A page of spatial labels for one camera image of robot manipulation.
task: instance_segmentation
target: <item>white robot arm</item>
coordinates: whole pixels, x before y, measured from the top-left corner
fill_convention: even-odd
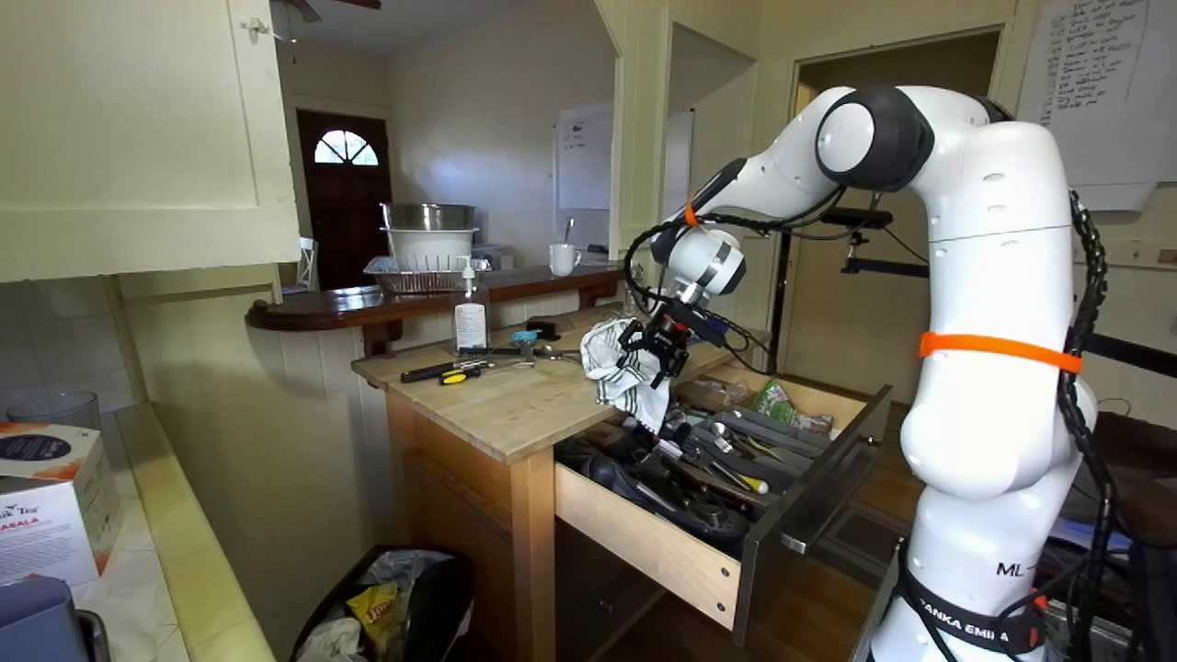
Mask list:
[[[1079,469],[1058,413],[1058,372],[1079,372],[1066,350],[1075,226],[1053,132],[944,89],[815,94],[770,149],[733,161],[693,210],[649,230],[679,290],[652,322],[628,322],[622,354],[660,355],[660,383],[678,375],[685,328],[705,337],[704,301],[743,274],[722,218],[790,226],[839,187],[913,187],[931,237],[931,332],[901,429],[928,490],[901,554],[901,599],[869,654],[1041,657],[1026,595]]]

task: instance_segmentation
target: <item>white cabinet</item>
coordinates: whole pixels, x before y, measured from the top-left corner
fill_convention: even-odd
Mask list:
[[[9,0],[0,282],[293,262],[269,0]]]

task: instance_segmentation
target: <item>arched window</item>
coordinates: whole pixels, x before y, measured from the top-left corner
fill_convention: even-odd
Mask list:
[[[315,166],[361,166],[361,167],[379,166],[379,154],[372,149],[372,142],[350,128],[325,132],[314,158]]]

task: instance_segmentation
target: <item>ceiling fan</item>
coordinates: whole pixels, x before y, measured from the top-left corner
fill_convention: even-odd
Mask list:
[[[302,22],[321,22],[321,12],[309,0],[278,0],[291,12],[299,12]],[[354,7],[372,7],[379,12],[384,0],[335,0],[335,2],[354,2]]]

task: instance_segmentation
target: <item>ceiling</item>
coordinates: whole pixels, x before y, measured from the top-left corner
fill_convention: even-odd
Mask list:
[[[520,0],[384,0],[379,12],[345,0],[271,0],[271,18],[299,42],[394,56]]]

